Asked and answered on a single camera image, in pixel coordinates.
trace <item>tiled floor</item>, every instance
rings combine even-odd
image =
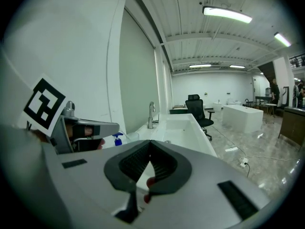
[[[230,126],[222,124],[223,110],[212,115],[214,125],[207,127],[208,134],[213,137],[212,146],[220,159],[247,176],[249,167],[241,168],[240,158],[247,156],[265,156],[287,161],[264,157],[249,157],[250,173],[248,179],[263,189],[267,195],[274,199],[289,186],[296,175],[300,162],[304,157],[305,149],[298,151],[299,145],[278,134],[281,129],[282,118],[276,116],[274,124],[265,123],[260,131],[250,134],[239,133]],[[237,146],[238,150],[226,152],[226,149]]]

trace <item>ceiling light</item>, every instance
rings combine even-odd
[[[281,43],[283,43],[286,47],[291,46],[291,43],[286,40],[284,36],[282,36],[280,33],[274,34],[274,37],[277,38]]]
[[[213,15],[213,16],[220,16],[220,17],[226,17],[238,21],[242,21],[245,23],[250,23],[252,18],[243,14],[243,13],[238,13],[233,10],[228,10],[228,9],[223,9],[223,8],[218,8],[218,7],[207,7],[204,6],[202,9],[202,13],[204,15]]]
[[[241,69],[244,68],[244,66],[240,66],[240,65],[230,65],[230,67],[231,68],[241,68]]]
[[[198,67],[210,67],[211,64],[197,64],[197,65],[190,65],[190,68],[198,68]]]

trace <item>chrome faucet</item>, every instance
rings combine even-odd
[[[147,125],[147,128],[148,128],[148,129],[153,129],[153,124],[159,123],[159,117],[158,117],[158,120],[153,120],[153,118],[152,118],[152,112],[155,112],[155,107],[154,107],[154,103],[153,103],[153,102],[150,102],[150,103],[149,103],[148,125]]]

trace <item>long white sink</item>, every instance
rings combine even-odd
[[[148,129],[147,124],[137,130],[140,140],[168,141],[194,151],[217,157],[210,141],[192,114],[161,114],[159,124]],[[148,190],[146,181],[154,176],[151,163],[148,164],[137,187]]]

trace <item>blue spray bottle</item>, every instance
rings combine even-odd
[[[112,135],[112,136],[115,137],[114,144],[115,144],[116,146],[122,145],[122,140],[119,139],[119,136],[120,136],[120,135],[123,135],[123,133],[118,132],[118,133]]]

